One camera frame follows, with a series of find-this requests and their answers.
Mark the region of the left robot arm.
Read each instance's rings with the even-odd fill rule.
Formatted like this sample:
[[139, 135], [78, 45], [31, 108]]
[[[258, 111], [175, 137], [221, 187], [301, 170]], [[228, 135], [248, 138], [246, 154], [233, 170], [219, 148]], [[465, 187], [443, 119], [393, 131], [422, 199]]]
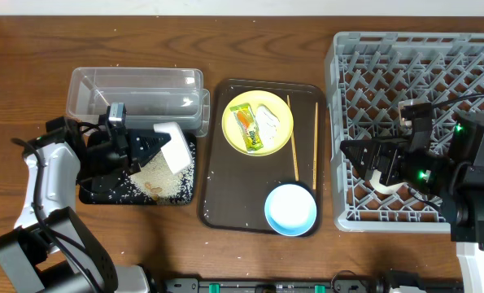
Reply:
[[28, 186], [14, 229], [0, 236], [0, 266], [18, 292], [155, 292], [142, 265], [115, 265], [75, 212], [76, 188], [96, 177], [133, 174], [171, 141], [167, 133], [94, 125], [61, 116], [24, 141]]

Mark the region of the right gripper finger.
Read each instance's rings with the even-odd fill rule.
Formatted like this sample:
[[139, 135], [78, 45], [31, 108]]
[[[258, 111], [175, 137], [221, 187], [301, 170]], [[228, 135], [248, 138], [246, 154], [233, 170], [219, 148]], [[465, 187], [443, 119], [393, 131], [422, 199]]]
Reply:
[[373, 138], [367, 140], [346, 140], [341, 142], [340, 150], [347, 157], [359, 155], [376, 155], [383, 147], [405, 146], [408, 140], [405, 138]]
[[372, 178], [373, 171], [381, 172], [379, 182], [388, 186], [388, 174], [390, 170], [390, 157], [386, 155], [359, 155], [358, 157], [347, 157], [353, 167], [356, 169], [359, 177], [369, 181]]

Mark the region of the pink white bowl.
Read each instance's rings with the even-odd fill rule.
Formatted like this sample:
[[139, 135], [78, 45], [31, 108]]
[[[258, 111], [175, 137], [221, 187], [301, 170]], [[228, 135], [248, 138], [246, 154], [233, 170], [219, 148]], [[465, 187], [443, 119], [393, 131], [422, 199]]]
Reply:
[[188, 143], [177, 122], [154, 124], [153, 129], [156, 133], [170, 136], [169, 142], [161, 147], [161, 151], [173, 174], [178, 174], [193, 163]]

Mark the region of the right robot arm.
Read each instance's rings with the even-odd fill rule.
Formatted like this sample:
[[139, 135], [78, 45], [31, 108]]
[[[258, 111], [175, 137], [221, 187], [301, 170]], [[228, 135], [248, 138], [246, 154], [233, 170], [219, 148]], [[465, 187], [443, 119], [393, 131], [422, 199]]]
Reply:
[[431, 130], [431, 119], [416, 118], [410, 136], [348, 140], [340, 149], [365, 180], [378, 172], [384, 186], [407, 183], [439, 197], [440, 212], [456, 243], [464, 289], [484, 292], [484, 115], [458, 115], [444, 156], [429, 152]]

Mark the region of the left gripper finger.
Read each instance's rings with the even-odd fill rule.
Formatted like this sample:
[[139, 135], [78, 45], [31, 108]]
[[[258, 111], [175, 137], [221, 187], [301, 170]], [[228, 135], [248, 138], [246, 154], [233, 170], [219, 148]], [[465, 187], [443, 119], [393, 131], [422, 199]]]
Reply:
[[129, 129], [129, 145], [131, 147], [160, 147], [171, 141], [168, 133], [157, 133], [153, 129]]
[[161, 148], [159, 146], [154, 146], [154, 147], [132, 146], [129, 149], [129, 167], [130, 168], [144, 167], [160, 151], [161, 151]]

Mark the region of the white cup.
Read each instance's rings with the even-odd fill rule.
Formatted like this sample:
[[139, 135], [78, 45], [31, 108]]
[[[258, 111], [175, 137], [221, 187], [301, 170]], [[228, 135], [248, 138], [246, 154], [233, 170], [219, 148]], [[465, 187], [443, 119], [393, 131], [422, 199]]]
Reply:
[[374, 170], [372, 178], [369, 180], [371, 187], [378, 193], [381, 193], [384, 195], [392, 195], [396, 193], [404, 185], [404, 183], [401, 182], [399, 184], [385, 186], [379, 182], [381, 178], [381, 174], [382, 174], [381, 172]]

